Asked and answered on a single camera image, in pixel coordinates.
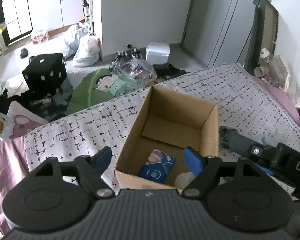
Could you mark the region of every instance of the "open cardboard box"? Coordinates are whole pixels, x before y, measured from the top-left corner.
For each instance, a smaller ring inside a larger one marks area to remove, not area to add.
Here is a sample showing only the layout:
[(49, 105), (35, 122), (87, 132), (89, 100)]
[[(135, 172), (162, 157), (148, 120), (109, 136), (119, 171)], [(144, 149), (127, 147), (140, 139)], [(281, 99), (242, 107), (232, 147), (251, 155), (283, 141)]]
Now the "open cardboard box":
[[(115, 174), (127, 188), (175, 188), (176, 177), (189, 172), (183, 149), (191, 146), (203, 156), (217, 156), (218, 143), (216, 105), (152, 86), (123, 145)], [(177, 158), (164, 184), (137, 176), (154, 148)]]

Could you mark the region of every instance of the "black dice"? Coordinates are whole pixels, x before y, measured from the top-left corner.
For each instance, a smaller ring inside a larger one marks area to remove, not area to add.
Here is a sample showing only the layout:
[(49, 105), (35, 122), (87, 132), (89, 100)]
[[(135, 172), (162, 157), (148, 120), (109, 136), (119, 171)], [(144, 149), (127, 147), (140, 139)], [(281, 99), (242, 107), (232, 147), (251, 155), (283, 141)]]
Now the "black dice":
[(37, 96), (54, 95), (67, 77), (62, 53), (35, 57), (22, 72), (29, 90)]

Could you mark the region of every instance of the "blue tissue packet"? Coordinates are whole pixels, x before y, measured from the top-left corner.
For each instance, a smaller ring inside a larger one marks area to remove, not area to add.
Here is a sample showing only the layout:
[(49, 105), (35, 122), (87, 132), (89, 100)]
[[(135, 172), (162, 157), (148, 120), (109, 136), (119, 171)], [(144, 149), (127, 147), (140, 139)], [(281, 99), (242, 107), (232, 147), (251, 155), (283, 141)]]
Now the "blue tissue packet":
[(154, 149), (140, 170), (138, 177), (163, 183), (176, 161), (176, 158)]

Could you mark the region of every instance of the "white cabinet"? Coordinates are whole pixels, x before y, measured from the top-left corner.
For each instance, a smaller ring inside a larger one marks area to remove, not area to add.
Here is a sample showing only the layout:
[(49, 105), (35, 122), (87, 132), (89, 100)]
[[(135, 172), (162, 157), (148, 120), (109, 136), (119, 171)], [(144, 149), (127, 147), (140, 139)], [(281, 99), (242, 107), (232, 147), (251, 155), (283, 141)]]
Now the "white cabinet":
[(63, 25), (78, 23), (83, 19), (82, 0), (61, 0)]
[(34, 30), (47, 28), (51, 31), (63, 27), (60, 0), (28, 0), (28, 5)]

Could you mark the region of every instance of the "patterned tablecloth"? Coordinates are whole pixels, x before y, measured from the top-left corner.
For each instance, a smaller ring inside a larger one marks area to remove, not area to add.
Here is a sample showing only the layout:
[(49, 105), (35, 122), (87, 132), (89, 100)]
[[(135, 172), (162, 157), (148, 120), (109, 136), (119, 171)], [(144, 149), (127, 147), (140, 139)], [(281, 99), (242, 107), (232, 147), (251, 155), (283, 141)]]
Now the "patterned tablecloth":
[[(160, 85), (218, 106), (218, 124), (227, 125), (252, 139), (276, 146), (283, 142), (300, 152), (300, 128), (282, 107), (256, 84), (239, 65), (220, 65), (185, 74)], [(115, 161), (138, 113), (147, 89), (101, 103), (44, 125), (25, 136), (26, 158), (33, 170), (46, 158), (71, 161), (80, 155), (94, 155), (104, 146), (112, 149), (112, 161), (102, 178), (116, 192)], [(220, 149), (224, 161), (238, 155)], [(289, 192), (291, 188), (280, 184)]]

